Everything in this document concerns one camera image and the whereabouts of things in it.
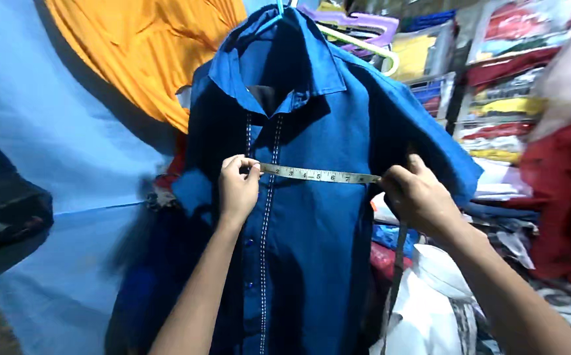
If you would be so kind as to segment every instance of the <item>black bag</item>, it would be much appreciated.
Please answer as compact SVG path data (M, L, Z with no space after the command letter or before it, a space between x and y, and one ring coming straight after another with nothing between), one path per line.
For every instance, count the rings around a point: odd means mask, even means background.
M8 268L27 257L44 242L52 225L51 194L24 180L0 150L0 250L7 247L7 254L16 255L0 262L10 263ZM32 239L31 245L24 243Z

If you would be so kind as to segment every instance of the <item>clothes hanger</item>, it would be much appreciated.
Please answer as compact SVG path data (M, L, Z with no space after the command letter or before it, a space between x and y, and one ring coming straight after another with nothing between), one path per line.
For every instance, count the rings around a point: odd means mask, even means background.
M292 0L290 2L290 7L295 8L296 5L298 4L298 2L299 2L298 0ZM266 22L263 26L261 26L257 30L257 33L255 34L255 36L259 36L265 30L267 30L268 28L273 26L277 21L284 18L284 4L283 4L282 0L277 0L277 11L278 11L277 16L275 16L273 19L271 19L270 21ZM369 52L376 53L379 56L382 56L382 57L385 57L385 58L388 58L389 60L391 60L391 63L392 63L391 69L389 69L386 73L384 73L385 76L388 77L397 71L397 67L400 64L400 58L396 53L393 53L387 49L378 47L377 45L369 44L363 40L356 39L352 36L347 36L345 34L342 34L338 31L332 30L331 28L327 28L325 26L317 25L317 27L321 32L323 32L326 35L330 35L330 36L336 37L337 39L342 40L344 42L351 43L353 45L357 45L358 47L366 49Z
M291 8L295 8L296 5L298 4L299 0L292 0L290 2L290 7ZM281 9L283 9L283 3L281 0L277 0L277 6L280 6L279 4L281 4ZM357 45L358 47L362 48L362 49L366 49L369 52L372 53L376 53L377 55L384 57L384 58L388 58L389 60L391 60L391 69L389 69L388 71L384 72L384 76L389 77L392 74L394 74L394 72L397 71L397 68L400 65L400 57L397 55L397 53L391 52L388 49L384 49L382 47L378 47L377 45L373 45L370 43L367 43L363 40L359 40L357 38L354 38L352 36L348 36L345 35L343 33L340 33L338 31L335 31L331 28L327 28L325 26L316 24L316 26L318 27L318 29L323 32L326 35L330 35L332 37L336 37L337 39L343 41L343 42L347 42L347 43L351 43L353 45Z
M367 43L383 48L391 44L393 41L393 35L395 35L395 31L399 25L399 20L396 18L378 16L374 14L352 12L349 16L347 16L344 12L313 11L305 4L302 4L297 8L297 10L308 15L316 23L321 22L321 25L324 23L331 23L339 27L345 26L346 28L357 28L350 33L344 30L340 30L340 28L329 27L331 29L338 30L339 32L344 33L348 36L352 36L356 39L360 39ZM355 34L359 31L364 31L363 33L366 34L370 33L373 36L363 38ZM353 44L345 44L340 48L343 48L347 52L352 52L358 57L371 54L369 51L365 49L359 49Z

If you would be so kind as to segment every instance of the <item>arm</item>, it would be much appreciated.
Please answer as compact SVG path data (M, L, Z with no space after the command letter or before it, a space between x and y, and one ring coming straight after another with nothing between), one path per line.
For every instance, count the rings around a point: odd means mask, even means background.
M380 181L387 204L455 260L507 354L571 354L571 327L465 222L449 192L416 154Z
M252 166L248 176L239 173ZM257 160L236 155L222 163L220 218L178 302L156 336L150 355L206 355L233 249L244 221L257 203Z

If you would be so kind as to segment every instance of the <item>purple hanger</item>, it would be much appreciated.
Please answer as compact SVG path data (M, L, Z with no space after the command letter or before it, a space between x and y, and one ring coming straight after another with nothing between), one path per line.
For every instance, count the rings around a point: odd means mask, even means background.
M318 22L336 23L339 26L379 28L383 31L381 35L365 40L365 42L377 45L378 47L384 47L392 42L393 35L395 35L395 31L397 30L397 26L400 22L396 18L368 13L354 12L351 16L347 16L342 12L316 12L304 4L298 6L297 10L305 13L312 20ZM357 45L353 44L345 44L341 48L345 51L353 52L359 57L371 54L371 52L366 49L361 49Z

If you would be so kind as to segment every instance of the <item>blue tarp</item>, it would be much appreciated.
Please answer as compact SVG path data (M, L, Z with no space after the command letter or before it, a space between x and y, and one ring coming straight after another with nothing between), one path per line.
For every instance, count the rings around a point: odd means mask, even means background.
M248 12L269 3L244 2ZM95 75L41 0L0 0L0 149L51 192L56 214L47 241L0 275L25 354L104 353L122 271L146 236L137 203L175 134Z

